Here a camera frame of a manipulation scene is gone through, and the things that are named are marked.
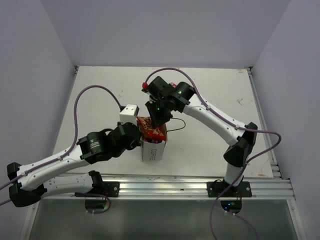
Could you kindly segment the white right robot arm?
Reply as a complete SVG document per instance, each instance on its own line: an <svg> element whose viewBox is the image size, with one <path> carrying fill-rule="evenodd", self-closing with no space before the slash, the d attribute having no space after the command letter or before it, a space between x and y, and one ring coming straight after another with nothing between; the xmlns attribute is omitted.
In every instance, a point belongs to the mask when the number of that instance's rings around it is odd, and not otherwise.
<svg viewBox="0 0 320 240"><path fill-rule="evenodd" d="M201 100L194 87L186 82L173 86L158 76L151 83L144 82L142 91L149 94L145 106L153 128L169 122L173 118L173 111L180 112L200 121L228 144L223 155L227 167L222 189L227 196L235 196L241 190L242 170L256 143L257 125L253 122L244 124L216 109L231 124L224 122L213 114L214 107Z"/></svg>

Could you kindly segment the red snack packet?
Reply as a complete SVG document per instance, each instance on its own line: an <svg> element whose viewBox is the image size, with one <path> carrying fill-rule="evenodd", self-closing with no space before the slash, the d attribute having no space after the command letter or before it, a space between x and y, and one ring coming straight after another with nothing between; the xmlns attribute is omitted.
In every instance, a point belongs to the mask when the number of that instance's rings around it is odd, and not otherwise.
<svg viewBox="0 0 320 240"><path fill-rule="evenodd" d="M137 117L139 129L142 133L142 139L166 141L167 140L167 127L165 124L156 128L152 127L152 121L150 117Z"/></svg>

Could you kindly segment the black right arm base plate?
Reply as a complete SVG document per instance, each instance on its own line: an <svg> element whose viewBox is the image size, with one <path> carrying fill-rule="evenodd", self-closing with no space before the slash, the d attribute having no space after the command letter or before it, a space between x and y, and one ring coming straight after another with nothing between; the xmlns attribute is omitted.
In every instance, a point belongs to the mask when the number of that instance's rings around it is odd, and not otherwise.
<svg viewBox="0 0 320 240"><path fill-rule="evenodd" d="M229 185L224 180L208 181L206 190L209 198L218 197ZM241 181L237 186L231 186L222 197L227 198L250 198L252 197L251 185L248 181Z"/></svg>

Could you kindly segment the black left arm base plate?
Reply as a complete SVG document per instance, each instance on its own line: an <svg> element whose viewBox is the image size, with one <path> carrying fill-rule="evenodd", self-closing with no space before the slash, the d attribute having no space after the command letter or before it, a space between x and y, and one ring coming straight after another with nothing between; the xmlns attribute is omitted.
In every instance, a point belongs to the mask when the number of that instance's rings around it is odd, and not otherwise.
<svg viewBox="0 0 320 240"><path fill-rule="evenodd" d="M108 197L117 198L119 196L120 183L118 181L103 182L101 187L94 187L86 193L76 192L75 197Z"/></svg>

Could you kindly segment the white paper coffee bag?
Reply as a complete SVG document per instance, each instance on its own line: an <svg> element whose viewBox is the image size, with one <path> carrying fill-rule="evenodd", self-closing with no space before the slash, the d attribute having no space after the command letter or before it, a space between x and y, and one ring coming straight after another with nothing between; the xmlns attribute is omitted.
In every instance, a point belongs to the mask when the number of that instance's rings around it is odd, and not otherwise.
<svg viewBox="0 0 320 240"><path fill-rule="evenodd" d="M141 150L141 160L142 162L156 162L161 161L164 153L164 149L166 146L166 143L168 141L168 132L174 132L182 130L186 127L186 122L180 118L173 118L173 120L179 120L183 122L183 126L176 129L167 130L166 128L166 135L167 140L166 141L158 141L158 140L143 140L142 134L141 134L141 144L140 144L140 150Z"/></svg>

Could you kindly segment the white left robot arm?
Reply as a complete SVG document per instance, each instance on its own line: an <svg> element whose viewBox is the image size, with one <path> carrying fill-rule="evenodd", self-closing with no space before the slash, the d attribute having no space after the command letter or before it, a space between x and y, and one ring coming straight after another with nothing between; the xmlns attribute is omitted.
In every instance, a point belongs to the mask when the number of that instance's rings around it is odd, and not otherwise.
<svg viewBox="0 0 320 240"><path fill-rule="evenodd" d="M65 149L43 160L7 166L10 179L9 198L18 208L30 206L41 199L65 193L98 197L107 193L98 171L76 176L64 174L73 169L118 158L140 145L141 132L131 122L118 123L115 129L105 128L90 132Z"/></svg>

